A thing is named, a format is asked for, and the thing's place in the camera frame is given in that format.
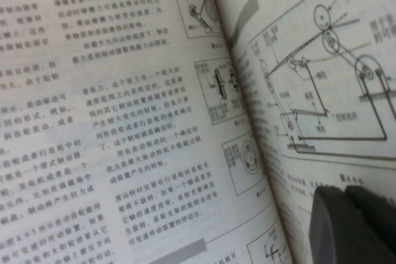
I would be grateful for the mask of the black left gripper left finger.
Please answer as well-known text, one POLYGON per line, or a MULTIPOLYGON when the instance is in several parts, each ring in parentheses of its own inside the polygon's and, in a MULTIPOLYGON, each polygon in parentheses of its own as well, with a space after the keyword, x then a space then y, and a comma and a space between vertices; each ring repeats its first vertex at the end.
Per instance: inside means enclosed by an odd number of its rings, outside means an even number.
POLYGON ((345 189, 335 186, 314 192, 309 243, 313 263, 395 263, 345 189))

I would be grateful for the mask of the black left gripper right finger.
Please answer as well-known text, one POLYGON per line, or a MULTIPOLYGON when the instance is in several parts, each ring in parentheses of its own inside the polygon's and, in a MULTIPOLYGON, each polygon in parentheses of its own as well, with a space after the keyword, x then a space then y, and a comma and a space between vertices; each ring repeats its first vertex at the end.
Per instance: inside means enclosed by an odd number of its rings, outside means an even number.
POLYGON ((362 186, 349 185, 345 193, 387 250, 395 255, 395 207, 362 186))

